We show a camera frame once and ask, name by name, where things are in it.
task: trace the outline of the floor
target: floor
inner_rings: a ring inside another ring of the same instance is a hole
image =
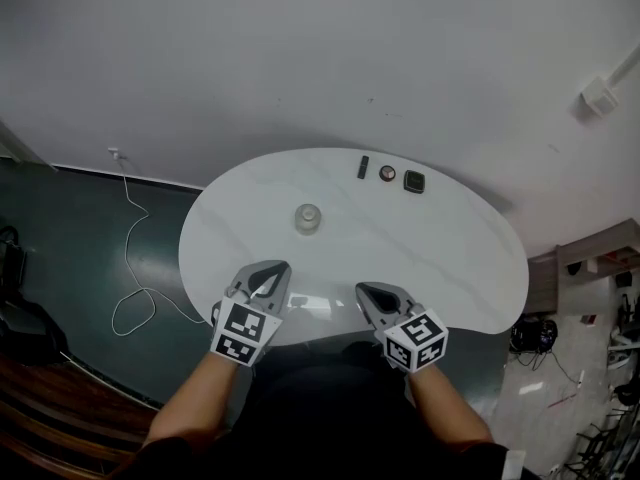
[[[141,282],[172,297],[197,318],[182,288],[178,242],[197,193],[131,183],[131,197],[152,216],[131,237],[130,260]],[[142,213],[125,199],[121,179],[16,166],[0,160],[0,225],[12,224],[28,251],[23,293],[41,304],[67,335],[71,352],[96,373],[150,401],[165,402],[208,350],[211,327],[195,325],[162,299],[156,317],[134,334],[111,331],[114,305],[135,285],[124,264],[124,239]],[[129,329],[151,311],[144,295],[125,303],[116,327]],[[322,342],[341,346],[370,339],[356,333]],[[452,329],[440,366],[485,417],[500,393],[508,333]],[[251,384],[241,369],[229,420],[239,414]]]
[[[606,314],[598,316],[593,327],[582,324],[580,317],[554,318],[558,339],[553,350],[574,380],[584,370],[580,389],[567,379],[552,356],[535,372],[533,365],[525,367],[515,356],[509,356],[496,411],[489,419],[490,427],[499,443],[525,450],[526,466],[541,476],[574,456],[576,448],[584,443],[576,437],[577,432],[588,430],[590,423],[603,428],[612,407],[609,386],[626,383],[633,372],[631,363],[619,370],[607,370],[609,334],[617,315],[615,306],[614,303]],[[527,364],[531,356],[522,356],[520,360]],[[574,398],[550,407],[574,394]]]

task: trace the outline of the white cable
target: white cable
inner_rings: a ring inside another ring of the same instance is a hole
[[[125,193],[127,194],[127,201],[129,201],[129,203],[131,203],[133,206],[135,206],[136,208],[140,208],[143,212],[144,212],[144,216],[139,218],[137,221],[134,222],[133,226],[131,226],[129,228],[129,231],[127,233],[127,239],[124,242],[124,262],[127,264],[127,268],[129,269],[129,272],[131,272],[131,277],[133,277],[134,281],[136,282],[136,285],[138,286],[138,289],[131,292],[129,295],[127,295],[126,297],[122,297],[118,303],[116,304],[116,307],[113,308],[113,314],[111,315],[111,330],[113,330],[114,334],[116,334],[117,336],[129,336],[129,334],[137,331],[138,329],[140,329],[140,327],[142,327],[144,324],[146,324],[149,320],[151,320],[155,314],[156,314],[156,301],[153,300],[153,297],[151,296],[150,292],[154,292],[157,293],[158,295],[160,295],[161,297],[163,297],[165,300],[167,300],[168,302],[170,302],[171,304],[173,304],[173,307],[176,308],[178,310],[178,312],[184,316],[185,318],[187,318],[188,320],[191,320],[194,324],[203,324],[205,323],[205,320],[194,320],[193,318],[191,318],[189,315],[187,315],[186,313],[184,313],[179,307],[178,305],[169,297],[167,297],[164,293],[162,293],[159,290],[156,290],[155,288],[148,288],[145,286],[142,286],[140,284],[140,281],[138,281],[138,278],[136,277],[135,272],[133,271],[133,269],[131,268],[131,265],[129,264],[129,258],[128,258],[128,252],[129,252],[129,239],[131,238],[131,232],[135,229],[135,227],[140,224],[143,220],[147,219],[148,217],[150,217],[150,213],[146,210],[146,208],[143,208],[142,206],[140,206],[138,203],[135,203],[131,200],[131,198],[129,197],[129,186],[127,185],[127,176],[124,172],[124,168],[122,167],[122,164],[120,163],[120,159],[116,158],[116,156],[114,155],[114,159],[116,160],[116,162],[118,162],[118,166],[120,167],[120,171],[122,172],[122,179],[124,180],[124,190]],[[151,301],[151,305],[153,306],[153,311],[151,312],[151,315],[149,315],[149,317],[144,320],[142,323],[136,325],[133,329],[131,329],[130,331],[127,332],[118,332],[116,331],[115,328],[115,319],[116,319],[116,314],[118,313],[118,309],[120,308],[120,304],[122,304],[125,300],[130,299],[131,297],[134,297],[135,295],[137,295],[140,292],[144,292],[147,294],[147,297],[149,297],[149,300]]]

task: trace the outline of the white wall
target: white wall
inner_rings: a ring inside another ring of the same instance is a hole
[[[0,0],[0,117],[50,162],[119,146],[201,186],[381,149],[493,194],[535,254],[640,218],[640,69],[605,121],[570,111],[639,40],[640,0]]]

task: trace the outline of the marble tabletop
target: marble tabletop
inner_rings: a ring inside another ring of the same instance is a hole
[[[366,176],[357,177],[363,155]],[[385,182],[380,169],[395,169]],[[407,170],[425,176],[422,194],[404,189]],[[306,236],[296,209],[322,213]],[[528,268],[509,223],[464,185],[416,162],[356,149],[302,149],[245,162],[217,178],[193,204],[180,238],[182,281],[210,321],[237,271],[281,259],[293,269],[272,345],[371,328],[355,285],[402,286],[451,328],[497,334],[524,306]]]

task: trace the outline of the white table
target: white table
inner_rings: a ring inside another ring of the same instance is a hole
[[[358,179],[367,155],[365,179]],[[384,182],[383,165],[396,170]],[[404,190],[406,170],[423,173],[423,194]],[[320,208],[311,236],[294,213]],[[180,237],[180,272],[192,304],[211,307],[244,265],[281,259],[293,269],[271,342],[287,345],[370,328],[355,285],[405,288],[445,325],[496,334],[516,321],[528,286],[522,244],[474,192],[433,169],[355,149],[302,149],[255,158],[226,172],[198,197]]]

